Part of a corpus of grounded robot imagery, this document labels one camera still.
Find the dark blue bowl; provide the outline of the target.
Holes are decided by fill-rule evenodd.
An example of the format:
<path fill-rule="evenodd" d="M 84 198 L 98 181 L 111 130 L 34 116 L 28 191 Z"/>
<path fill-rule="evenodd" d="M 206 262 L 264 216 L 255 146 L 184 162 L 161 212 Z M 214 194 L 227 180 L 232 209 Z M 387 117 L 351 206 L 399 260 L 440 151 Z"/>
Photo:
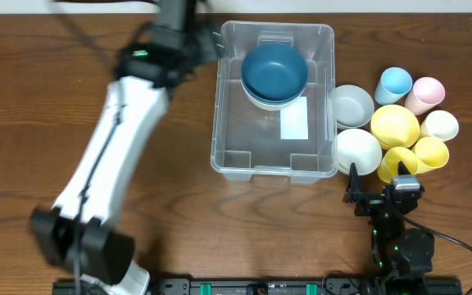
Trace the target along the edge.
<path fill-rule="evenodd" d="M 285 43 L 266 43 L 243 58 L 241 78 L 254 93 L 282 99 L 306 87 L 309 67 L 297 49 Z"/>
<path fill-rule="evenodd" d="M 294 101 L 295 99 L 299 98 L 303 94 L 303 92 L 306 90 L 306 88 L 302 88 L 298 93 L 287 98 L 282 98 L 282 99 L 267 98 L 264 95 L 254 93 L 251 90 L 251 88 L 243 80 L 241 80 L 241 84 L 243 86 L 244 91 L 250 98 L 257 100 L 258 102 L 263 102 L 265 104 L 270 104 L 270 105 L 280 105 L 280 104 L 285 104 L 285 103 Z"/>

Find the yellow cup front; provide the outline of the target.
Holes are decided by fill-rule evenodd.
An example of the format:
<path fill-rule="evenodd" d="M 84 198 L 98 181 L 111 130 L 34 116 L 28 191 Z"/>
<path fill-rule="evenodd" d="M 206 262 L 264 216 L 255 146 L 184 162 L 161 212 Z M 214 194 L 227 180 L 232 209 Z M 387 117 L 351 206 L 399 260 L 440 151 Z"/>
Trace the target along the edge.
<path fill-rule="evenodd" d="M 402 161 L 411 175 L 418 171 L 418 158 L 412 150 L 405 147 L 393 147 L 383 156 L 377 169 L 379 178 L 389 184 L 393 176 L 398 175 L 398 163 Z"/>

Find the cream beige bowl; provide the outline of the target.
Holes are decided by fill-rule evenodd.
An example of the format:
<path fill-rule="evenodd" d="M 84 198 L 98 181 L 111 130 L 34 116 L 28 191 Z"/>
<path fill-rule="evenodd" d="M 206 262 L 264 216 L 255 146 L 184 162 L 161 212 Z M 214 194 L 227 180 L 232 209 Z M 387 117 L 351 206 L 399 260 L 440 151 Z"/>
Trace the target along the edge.
<path fill-rule="evenodd" d="M 295 98 L 287 100 L 286 102 L 265 102 L 263 99 L 255 97 L 246 88 L 244 88 L 243 90 L 252 104 L 266 111 L 280 111 L 284 108 L 293 105 L 299 98 L 302 97 L 301 95 L 298 95 Z"/>

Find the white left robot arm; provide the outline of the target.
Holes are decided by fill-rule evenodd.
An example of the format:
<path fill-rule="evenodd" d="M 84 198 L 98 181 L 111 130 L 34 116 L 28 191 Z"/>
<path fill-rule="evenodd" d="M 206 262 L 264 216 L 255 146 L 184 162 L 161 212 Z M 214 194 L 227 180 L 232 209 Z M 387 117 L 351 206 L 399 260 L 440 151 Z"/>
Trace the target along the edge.
<path fill-rule="evenodd" d="M 29 229 L 48 264 L 72 273 L 55 294 L 145 294 L 150 275 L 135 241 L 117 231 L 126 190 L 172 93 L 197 66 L 216 61 L 220 36 L 208 21 L 190 27 L 148 22 L 118 55 L 115 80 L 69 183 Z"/>

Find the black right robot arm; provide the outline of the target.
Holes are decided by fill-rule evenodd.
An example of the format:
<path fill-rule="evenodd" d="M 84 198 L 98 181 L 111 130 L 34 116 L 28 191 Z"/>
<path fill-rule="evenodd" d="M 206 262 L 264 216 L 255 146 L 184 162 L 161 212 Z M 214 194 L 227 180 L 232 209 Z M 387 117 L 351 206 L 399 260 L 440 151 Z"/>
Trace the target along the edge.
<path fill-rule="evenodd" d="M 371 251 L 380 274 L 360 282 L 361 294 L 429 294 L 424 275 L 433 269 L 434 237 L 423 229 L 407 228 L 404 218 L 418 207 L 424 187 L 403 162 L 399 175 L 381 193 L 364 193 L 356 165 L 349 169 L 345 203 L 354 203 L 356 216 L 373 225 Z"/>

